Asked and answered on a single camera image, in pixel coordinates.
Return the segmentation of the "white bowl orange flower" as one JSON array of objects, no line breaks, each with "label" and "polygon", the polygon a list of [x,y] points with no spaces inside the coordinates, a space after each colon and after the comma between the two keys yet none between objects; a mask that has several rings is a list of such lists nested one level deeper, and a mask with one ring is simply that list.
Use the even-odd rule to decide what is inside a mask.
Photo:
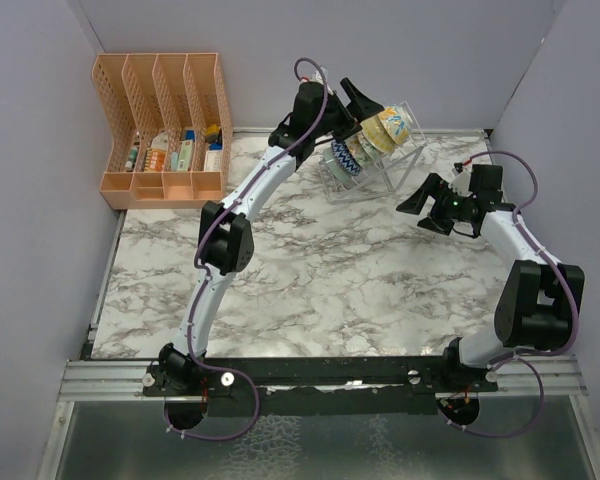
[{"label": "white bowl orange flower", "polygon": [[356,137],[369,159],[373,162],[378,161],[384,156],[384,153],[378,150],[364,135],[363,131],[356,134]]}]

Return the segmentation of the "teal green bowl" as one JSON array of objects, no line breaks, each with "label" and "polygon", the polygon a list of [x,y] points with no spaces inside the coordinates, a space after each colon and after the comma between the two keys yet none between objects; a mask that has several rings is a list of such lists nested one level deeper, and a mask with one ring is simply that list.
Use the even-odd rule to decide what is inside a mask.
[{"label": "teal green bowl", "polygon": [[346,172],[340,163],[329,153],[323,156],[324,163],[333,177],[346,189],[351,188],[354,183],[348,172]]}]

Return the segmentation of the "blue yellow sun bowl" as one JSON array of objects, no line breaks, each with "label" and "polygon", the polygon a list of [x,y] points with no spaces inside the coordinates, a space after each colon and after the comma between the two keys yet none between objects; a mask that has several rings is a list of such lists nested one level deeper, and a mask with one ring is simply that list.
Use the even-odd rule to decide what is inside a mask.
[{"label": "blue yellow sun bowl", "polygon": [[362,133],[366,140],[384,154],[392,154],[397,144],[389,136],[378,115],[361,122]]}]

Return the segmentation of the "blue orange floral bowl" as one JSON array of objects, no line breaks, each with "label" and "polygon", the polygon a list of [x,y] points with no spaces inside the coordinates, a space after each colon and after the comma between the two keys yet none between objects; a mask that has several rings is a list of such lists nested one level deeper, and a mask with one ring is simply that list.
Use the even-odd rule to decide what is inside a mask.
[{"label": "blue orange floral bowl", "polygon": [[386,107],[378,118],[382,127],[396,145],[403,145],[410,137],[413,121],[403,105]]}]

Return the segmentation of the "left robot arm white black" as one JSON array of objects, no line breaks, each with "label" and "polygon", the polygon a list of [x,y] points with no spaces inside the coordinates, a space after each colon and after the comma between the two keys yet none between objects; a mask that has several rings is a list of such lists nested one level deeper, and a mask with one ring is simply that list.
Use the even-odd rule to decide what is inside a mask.
[{"label": "left robot arm white black", "polygon": [[256,167],[225,199],[203,206],[194,256],[199,276],[177,336],[158,357],[166,382],[175,392],[190,394],[200,385],[199,368],[207,352],[212,322],[236,274],[253,257],[252,221],[261,208],[313,153],[319,138],[330,135],[343,141],[361,131],[364,120],[384,109],[349,79],[343,79],[340,85],[350,99],[347,105],[326,84],[302,80],[292,111],[270,134]]}]

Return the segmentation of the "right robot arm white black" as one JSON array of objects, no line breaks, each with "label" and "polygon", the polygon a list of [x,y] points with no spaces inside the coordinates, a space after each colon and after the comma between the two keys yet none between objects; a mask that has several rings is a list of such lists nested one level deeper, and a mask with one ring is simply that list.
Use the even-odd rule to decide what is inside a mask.
[{"label": "right robot arm white black", "polygon": [[431,173],[397,211],[420,215],[428,199],[434,201],[419,227],[450,235],[459,223],[472,228],[495,250],[509,274],[496,305],[491,326],[454,340],[448,347],[456,357],[439,367],[441,383],[461,391],[486,368],[514,355],[559,354],[576,332],[584,290],[584,272],[562,263],[540,246],[527,229],[519,210],[503,200],[503,169],[498,165],[456,167],[447,182]]}]

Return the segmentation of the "white bowl orange leaves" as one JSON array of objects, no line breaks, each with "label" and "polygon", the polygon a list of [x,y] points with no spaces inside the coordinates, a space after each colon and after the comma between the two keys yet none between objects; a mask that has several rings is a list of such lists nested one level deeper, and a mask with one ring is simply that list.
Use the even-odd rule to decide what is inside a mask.
[{"label": "white bowl orange leaves", "polygon": [[347,149],[349,150],[353,159],[360,165],[361,168],[365,169],[369,166],[371,158],[362,147],[356,135],[347,138],[345,140],[345,145],[347,146]]}]

